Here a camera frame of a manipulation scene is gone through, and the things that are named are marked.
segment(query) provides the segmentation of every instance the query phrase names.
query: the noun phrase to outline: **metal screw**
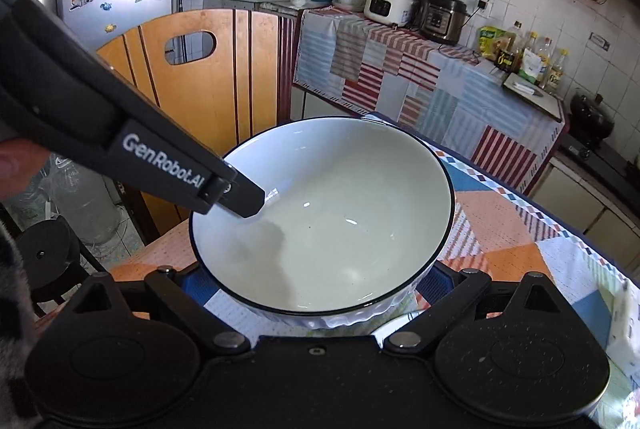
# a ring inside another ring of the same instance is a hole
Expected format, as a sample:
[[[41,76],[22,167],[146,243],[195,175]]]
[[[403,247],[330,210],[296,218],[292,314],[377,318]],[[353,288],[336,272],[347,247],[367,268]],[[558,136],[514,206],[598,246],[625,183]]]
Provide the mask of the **metal screw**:
[[[213,337],[213,343],[216,346],[227,349],[239,348],[244,341],[244,335],[238,332],[222,332]]]
[[[389,336],[389,342],[397,348],[415,348],[420,341],[420,335],[415,332],[396,332]]]

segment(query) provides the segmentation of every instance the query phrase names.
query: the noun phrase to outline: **floor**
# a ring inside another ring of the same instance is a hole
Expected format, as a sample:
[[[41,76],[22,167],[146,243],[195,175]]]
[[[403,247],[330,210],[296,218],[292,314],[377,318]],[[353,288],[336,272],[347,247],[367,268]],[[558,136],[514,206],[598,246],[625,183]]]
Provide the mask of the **floor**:
[[[95,259],[107,270],[125,263],[133,253],[144,246],[138,231],[129,218],[127,210],[121,205],[118,206],[118,209],[120,211],[120,222],[111,239],[101,245],[86,245],[86,248],[95,256]],[[88,273],[95,272],[94,267],[89,265],[82,256],[80,256],[80,263]],[[79,286],[73,287],[62,296],[63,299],[68,300],[78,288]],[[40,303],[40,307],[45,313],[49,313],[57,306],[55,301]]]

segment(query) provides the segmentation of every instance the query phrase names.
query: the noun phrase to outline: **rice cooker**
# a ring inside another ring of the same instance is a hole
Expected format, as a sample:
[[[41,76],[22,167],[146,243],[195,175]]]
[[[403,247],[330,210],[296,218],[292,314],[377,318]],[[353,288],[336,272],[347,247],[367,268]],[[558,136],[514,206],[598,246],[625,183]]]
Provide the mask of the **rice cooker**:
[[[404,26],[411,17],[414,0],[367,0],[364,15],[383,24]]]
[[[438,43],[457,44],[466,19],[466,3],[460,0],[427,0],[421,34]]]

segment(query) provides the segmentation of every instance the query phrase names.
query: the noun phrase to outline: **black mount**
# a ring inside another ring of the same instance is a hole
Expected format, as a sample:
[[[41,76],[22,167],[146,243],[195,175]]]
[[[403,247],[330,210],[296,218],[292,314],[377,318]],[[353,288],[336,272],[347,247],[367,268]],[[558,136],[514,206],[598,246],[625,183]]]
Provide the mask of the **black mount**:
[[[26,379],[46,428],[597,427],[585,415],[609,363],[547,277],[434,272],[456,287],[382,351],[370,336],[262,337],[251,349],[182,292],[184,273],[96,273],[32,351]]]

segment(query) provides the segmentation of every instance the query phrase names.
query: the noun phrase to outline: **power outlet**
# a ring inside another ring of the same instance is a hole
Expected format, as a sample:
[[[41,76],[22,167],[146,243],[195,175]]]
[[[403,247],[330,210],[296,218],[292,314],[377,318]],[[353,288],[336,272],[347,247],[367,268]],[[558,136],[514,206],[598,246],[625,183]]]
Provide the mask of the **power outlet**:
[[[494,4],[492,2],[488,2],[487,0],[478,0],[478,2],[476,3],[476,7],[478,8],[476,14],[479,14],[484,18],[488,18],[489,16],[491,16],[491,11],[494,8]]]

